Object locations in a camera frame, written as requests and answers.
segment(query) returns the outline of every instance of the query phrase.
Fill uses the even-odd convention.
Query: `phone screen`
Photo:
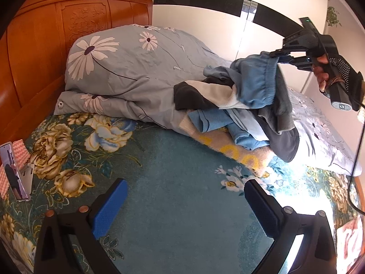
[[[3,163],[5,174],[8,177],[10,188],[12,189],[15,198],[17,200],[28,199],[28,194],[26,193],[19,172],[15,165],[14,155],[12,152],[11,144],[5,144],[0,147],[0,157]]]

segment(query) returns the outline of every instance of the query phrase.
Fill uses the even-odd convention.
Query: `denim fabric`
[[[241,129],[252,135],[257,141],[267,141],[269,138],[262,130],[255,116],[249,110],[245,109],[226,109],[227,114],[231,117],[233,122]]]
[[[234,143],[243,146],[247,150],[254,150],[258,147],[269,145],[269,141],[257,141],[247,131],[236,125],[225,110],[209,109],[190,112],[189,118],[199,132],[209,132],[227,126]]]
[[[241,130],[235,123],[227,125],[228,131],[231,134],[234,143],[243,146],[247,150],[269,145],[269,141],[257,141],[248,132]]]
[[[199,109],[190,112],[188,115],[194,126],[201,133],[216,130],[233,123],[233,120],[229,117],[225,110],[220,109]]]
[[[277,62],[278,58],[270,58],[268,52],[262,51],[259,55],[235,60],[229,68],[207,66],[203,74],[231,78],[237,86],[237,99],[250,109],[259,109],[274,101]]]

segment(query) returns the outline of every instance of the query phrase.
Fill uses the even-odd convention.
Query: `white wardrobe door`
[[[169,26],[188,32],[203,41],[214,53],[233,61],[236,59],[246,17],[245,12],[239,17],[192,6],[154,5],[152,22],[156,26]]]
[[[327,16],[328,0],[253,0],[265,5],[289,19],[300,24],[299,18],[309,17],[317,29],[323,32]],[[283,37],[258,24],[248,21],[243,32],[237,58],[244,58],[260,51],[274,51],[282,47]],[[305,53],[292,53],[293,56]],[[308,77],[308,72],[300,71],[292,65],[281,65],[287,85],[296,91],[301,91]]]

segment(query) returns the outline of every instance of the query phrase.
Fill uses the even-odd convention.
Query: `phone stand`
[[[33,172],[34,164],[32,163],[25,164],[19,171],[21,183],[23,184],[26,193],[29,195],[27,201],[30,201],[30,194],[32,193]]]

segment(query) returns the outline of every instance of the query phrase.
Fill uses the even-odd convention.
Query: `blue gripper pad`
[[[273,196],[265,193],[256,180],[249,180],[244,187],[245,198],[266,236],[275,239],[280,233],[281,206]]]
[[[103,237],[109,231],[119,209],[123,205],[128,194],[128,185],[124,179],[117,179],[102,197],[103,205],[98,209],[91,224],[92,233],[96,240]]]

